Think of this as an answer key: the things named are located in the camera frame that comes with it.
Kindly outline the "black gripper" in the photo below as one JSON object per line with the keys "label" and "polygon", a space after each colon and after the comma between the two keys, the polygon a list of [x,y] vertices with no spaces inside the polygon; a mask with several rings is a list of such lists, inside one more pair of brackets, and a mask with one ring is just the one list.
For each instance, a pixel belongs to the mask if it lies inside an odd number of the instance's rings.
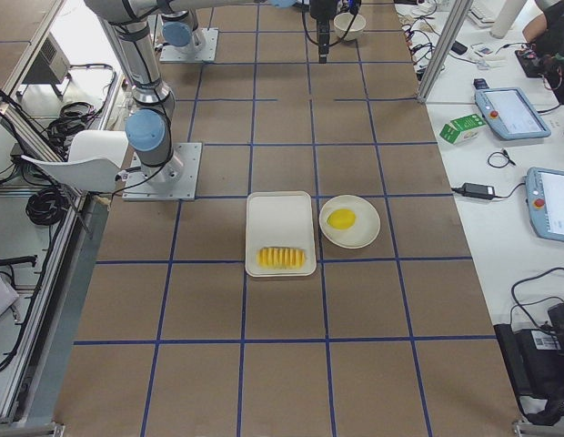
{"label": "black gripper", "polygon": [[334,0],[310,0],[309,14],[317,20],[318,62],[326,63],[330,47],[330,23],[334,18]]}

